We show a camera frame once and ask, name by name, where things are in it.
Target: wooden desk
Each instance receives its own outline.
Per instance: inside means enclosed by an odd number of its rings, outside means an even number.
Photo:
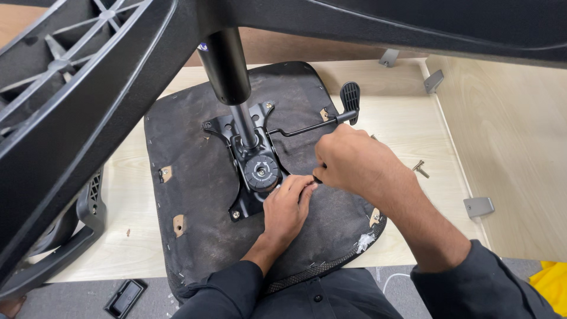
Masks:
[[[425,93],[429,76],[424,58],[398,59],[394,68],[377,60],[314,62],[339,111],[343,83],[361,87],[357,129],[376,134],[409,167],[424,160],[430,179],[418,180],[433,204],[468,238],[486,245],[483,226],[470,220],[463,199],[466,182],[452,147],[436,95]],[[208,81],[202,67],[183,68],[162,96]],[[156,204],[142,122],[105,165],[102,196],[108,206],[107,230],[51,282],[165,276]],[[414,264],[409,247],[393,223],[378,242],[347,267]]]

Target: gas lift piston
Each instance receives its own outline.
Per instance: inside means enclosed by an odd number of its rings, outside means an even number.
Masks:
[[[246,104],[251,88],[238,28],[211,34],[197,49],[215,95],[231,112],[231,115],[215,117],[202,125],[205,131],[225,141],[238,172],[239,193],[229,208],[230,219],[236,222],[263,212],[263,202],[271,190],[290,175],[281,165],[270,135],[280,133],[289,137],[347,120],[354,125],[358,120],[360,89],[354,82],[343,85],[340,96],[345,111],[340,115],[291,133],[280,128],[268,132],[266,119],[275,109],[274,101],[250,108]]]

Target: metal bracket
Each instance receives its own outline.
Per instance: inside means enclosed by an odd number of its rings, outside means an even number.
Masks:
[[[468,217],[479,217],[494,212],[494,205],[490,197],[467,198],[463,200]]]
[[[380,61],[378,61],[378,63],[382,64],[387,68],[393,68],[394,63],[396,63],[397,55],[399,53],[400,50],[387,49],[386,52],[384,52],[384,55],[382,56]]]
[[[437,72],[433,73],[429,76],[429,78],[425,79],[424,86],[427,94],[435,93],[435,90],[437,89],[439,84],[441,84],[444,78],[445,77],[443,75],[443,71],[437,70]]]

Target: right hand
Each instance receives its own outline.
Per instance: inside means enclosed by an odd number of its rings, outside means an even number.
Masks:
[[[364,130],[340,124],[321,137],[315,155],[320,167],[313,170],[313,176],[327,186],[360,195],[386,215],[423,194],[415,173]]]

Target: gray carpet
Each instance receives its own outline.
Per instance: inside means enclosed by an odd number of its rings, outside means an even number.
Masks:
[[[504,263],[523,280],[541,270],[538,261],[504,258]],[[392,274],[409,274],[413,266],[367,268],[376,284],[384,284]],[[168,318],[176,311],[177,301],[170,297],[167,278],[144,279],[148,289],[134,306],[128,319]],[[111,318],[104,310],[122,280],[51,284],[28,294],[18,319],[98,319]],[[412,281],[406,276],[393,276],[384,292],[405,319],[431,318]]]

